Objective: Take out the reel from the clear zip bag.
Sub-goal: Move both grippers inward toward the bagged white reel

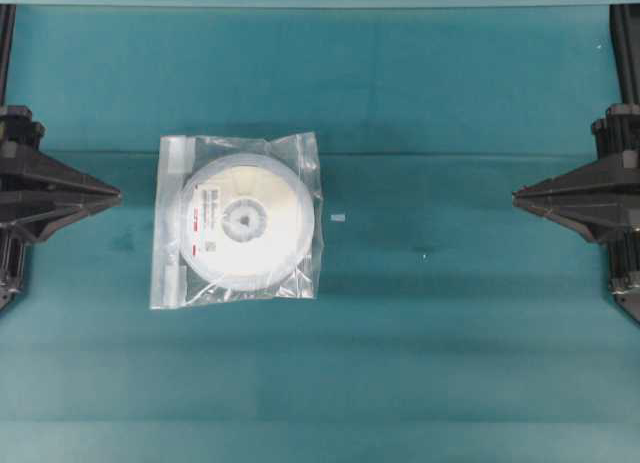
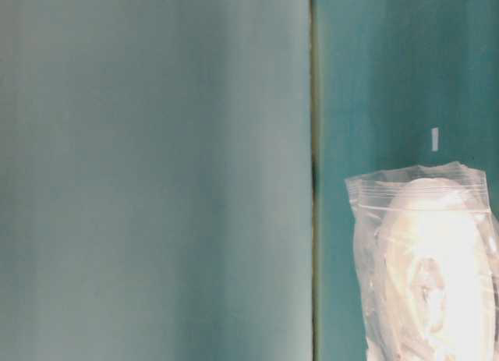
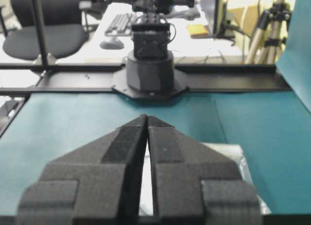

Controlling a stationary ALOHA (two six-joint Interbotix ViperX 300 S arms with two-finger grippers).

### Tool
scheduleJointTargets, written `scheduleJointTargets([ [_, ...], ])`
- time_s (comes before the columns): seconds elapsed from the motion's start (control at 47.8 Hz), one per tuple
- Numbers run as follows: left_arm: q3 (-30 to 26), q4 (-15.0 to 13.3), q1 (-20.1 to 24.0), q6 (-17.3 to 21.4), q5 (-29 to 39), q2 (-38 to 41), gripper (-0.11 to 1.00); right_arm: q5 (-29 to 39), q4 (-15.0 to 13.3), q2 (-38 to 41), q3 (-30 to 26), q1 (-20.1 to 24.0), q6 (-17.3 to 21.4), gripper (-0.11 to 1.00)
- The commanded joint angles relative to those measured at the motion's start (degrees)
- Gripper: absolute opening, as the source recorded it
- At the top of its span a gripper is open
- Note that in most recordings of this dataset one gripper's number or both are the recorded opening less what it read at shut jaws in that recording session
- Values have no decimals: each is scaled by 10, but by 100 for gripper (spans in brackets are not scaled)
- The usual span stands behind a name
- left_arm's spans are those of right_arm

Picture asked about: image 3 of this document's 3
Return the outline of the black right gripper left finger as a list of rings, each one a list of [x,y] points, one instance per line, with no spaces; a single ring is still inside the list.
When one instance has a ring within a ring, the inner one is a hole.
[[[148,117],[47,163],[18,205],[18,225],[122,225],[138,219]]]

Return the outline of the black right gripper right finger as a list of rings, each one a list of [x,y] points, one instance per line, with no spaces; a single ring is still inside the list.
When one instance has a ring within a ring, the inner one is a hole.
[[[237,164],[150,116],[154,211],[162,225],[260,225],[253,186]]]

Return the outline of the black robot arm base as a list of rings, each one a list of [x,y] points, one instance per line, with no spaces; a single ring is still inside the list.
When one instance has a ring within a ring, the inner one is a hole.
[[[142,12],[131,25],[133,50],[124,68],[113,75],[112,89],[133,99],[166,100],[187,91],[187,75],[174,67],[168,44],[175,38],[173,24],[164,15],[173,0],[132,0],[132,9]]]

